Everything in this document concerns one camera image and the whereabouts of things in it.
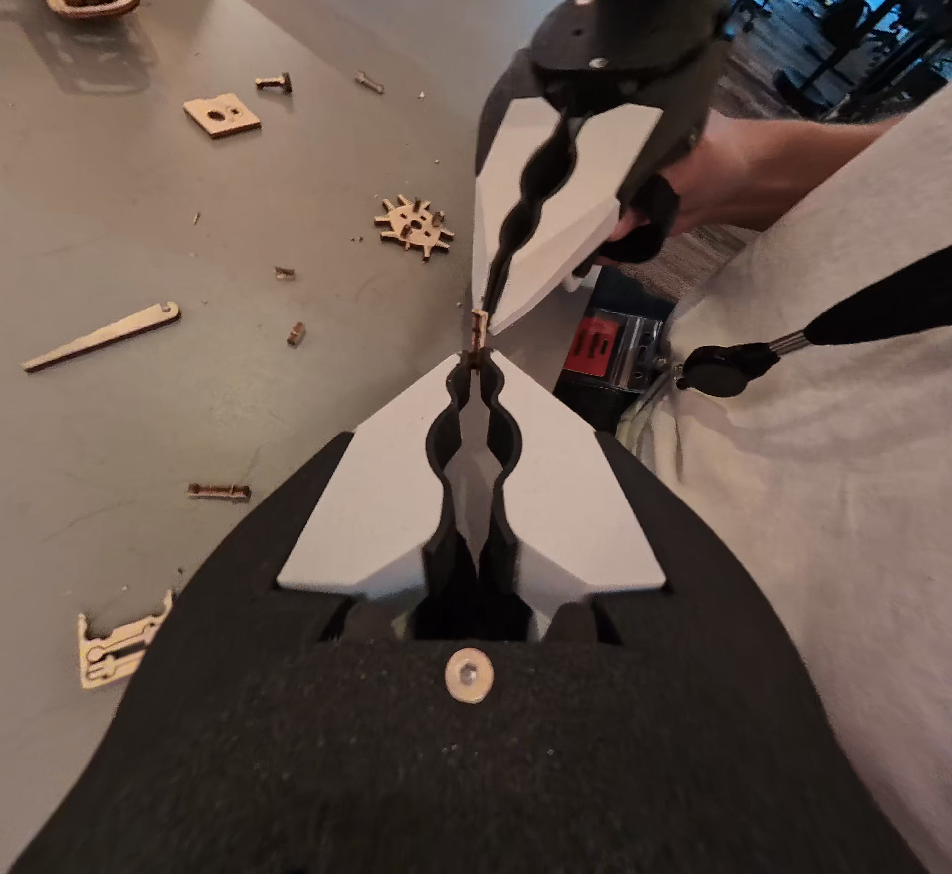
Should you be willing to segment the grey desk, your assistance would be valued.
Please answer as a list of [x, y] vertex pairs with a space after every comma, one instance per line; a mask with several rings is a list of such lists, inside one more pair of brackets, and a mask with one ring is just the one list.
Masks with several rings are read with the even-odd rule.
[[[57, 800], [122, 698], [80, 687], [78, 615], [149, 611], [248, 509], [189, 483], [256, 504], [458, 347], [479, 113], [560, 1], [142, 0], [96, 27], [2, 0], [3, 800]], [[184, 112], [223, 93], [261, 128]], [[399, 194], [447, 253], [380, 240]], [[21, 368], [164, 302], [182, 318]]]

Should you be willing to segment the person's right hand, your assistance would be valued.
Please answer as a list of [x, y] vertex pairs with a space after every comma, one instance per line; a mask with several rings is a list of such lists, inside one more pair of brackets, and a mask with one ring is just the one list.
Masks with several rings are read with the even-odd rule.
[[711, 111], [693, 149], [665, 171], [679, 199], [673, 234], [708, 226], [745, 226], [746, 162], [735, 142], [736, 133], [734, 118]]

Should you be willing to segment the person's right forearm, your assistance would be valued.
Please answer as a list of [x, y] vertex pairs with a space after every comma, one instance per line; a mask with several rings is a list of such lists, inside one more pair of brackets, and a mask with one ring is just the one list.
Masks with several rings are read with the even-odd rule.
[[735, 225], [765, 231], [879, 141], [903, 115], [866, 124], [770, 121], [744, 146]]

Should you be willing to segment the wooden frame with pegs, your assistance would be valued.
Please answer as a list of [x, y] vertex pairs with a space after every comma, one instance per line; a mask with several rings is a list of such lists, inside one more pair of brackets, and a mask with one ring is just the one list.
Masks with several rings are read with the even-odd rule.
[[96, 690], [129, 678], [142, 663], [150, 644], [169, 617], [175, 593], [168, 589], [162, 609], [120, 624], [106, 635], [91, 635], [89, 620], [77, 620], [78, 670], [81, 687]]

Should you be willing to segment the black badge reel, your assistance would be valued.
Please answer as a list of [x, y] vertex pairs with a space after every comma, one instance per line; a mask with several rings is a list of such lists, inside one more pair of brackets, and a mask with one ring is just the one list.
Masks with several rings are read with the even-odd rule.
[[675, 386], [710, 397], [736, 397], [779, 360], [780, 356], [767, 343], [701, 346], [681, 364], [675, 374]]

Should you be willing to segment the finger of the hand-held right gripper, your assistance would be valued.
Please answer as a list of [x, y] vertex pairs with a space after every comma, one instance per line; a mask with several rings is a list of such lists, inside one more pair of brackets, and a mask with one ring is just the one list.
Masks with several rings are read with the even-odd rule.
[[525, 166], [552, 136], [560, 116], [544, 99], [514, 99], [506, 107], [475, 180], [472, 304], [485, 304], [489, 273], [506, 217], [521, 198]]
[[584, 120], [575, 136], [559, 116], [552, 136], [524, 168], [521, 198], [500, 234], [528, 230], [508, 260], [496, 299], [486, 294], [488, 333], [495, 336], [534, 309], [607, 240], [620, 214], [617, 194], [663, 112], [617, 106]]

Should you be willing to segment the square wooden plate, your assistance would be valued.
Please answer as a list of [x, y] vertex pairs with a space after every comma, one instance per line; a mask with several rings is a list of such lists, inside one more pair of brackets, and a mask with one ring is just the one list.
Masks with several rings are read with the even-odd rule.
[[262, 126], [260, 118], [233, 93], [189, 100], [184, 102], [183, 109], [211, 139], [230, 137]]

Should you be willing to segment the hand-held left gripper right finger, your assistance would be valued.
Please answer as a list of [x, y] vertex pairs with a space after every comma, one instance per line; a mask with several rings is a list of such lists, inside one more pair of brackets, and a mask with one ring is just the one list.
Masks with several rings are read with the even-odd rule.
[[497, 350], [482, 352], [486, 444], [499, 464], [482, 581], [514, 597], [541, 638], [564, 605], [660, 591], [665, 574], [604, 444], [613, 444]]

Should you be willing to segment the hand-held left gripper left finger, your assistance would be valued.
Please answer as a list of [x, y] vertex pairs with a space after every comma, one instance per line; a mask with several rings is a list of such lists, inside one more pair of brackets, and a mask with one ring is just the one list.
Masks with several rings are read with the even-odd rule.
[[416, 613], [421, 633], [453, 627], [467, 544], [447, 468], [466, 405], [467, 359], [451, 354], [349, 434], [278, 587]]

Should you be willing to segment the wooden spiked gear wheel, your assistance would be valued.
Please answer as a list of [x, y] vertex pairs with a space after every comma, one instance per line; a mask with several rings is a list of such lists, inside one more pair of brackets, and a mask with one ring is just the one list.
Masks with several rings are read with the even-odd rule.
[[405, 252], [415, 250], [423, 262], [430, 262], [434, 253], [445, 254], [451, 249], [455, 234], [446, 227], [446, 214], [433, 210], [430, 201], [399, 194], [395, 201], [382, 199], [381, 205], [374, 225], [383, 243]]

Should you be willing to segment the pointed wooden stick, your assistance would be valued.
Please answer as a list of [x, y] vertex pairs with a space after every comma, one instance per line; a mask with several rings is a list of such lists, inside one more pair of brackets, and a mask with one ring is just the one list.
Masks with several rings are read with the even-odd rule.
[[158, 303], [120, 320], [100, 327], [72, 342], [21, 363], [26, 373], [53, 368], [113, 344], [118, 344], [159, 328], [167, 327], [182, 318], [182, 310], [174, 302]]

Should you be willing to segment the red and silver case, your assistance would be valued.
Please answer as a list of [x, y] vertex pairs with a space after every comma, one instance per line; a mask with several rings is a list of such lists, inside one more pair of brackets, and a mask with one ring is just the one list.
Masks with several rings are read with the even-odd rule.
[[604, 267], [563, 364], [560, 383], [644, 393], [663, 369], [664, 325], [673, 301], [617, 268]]

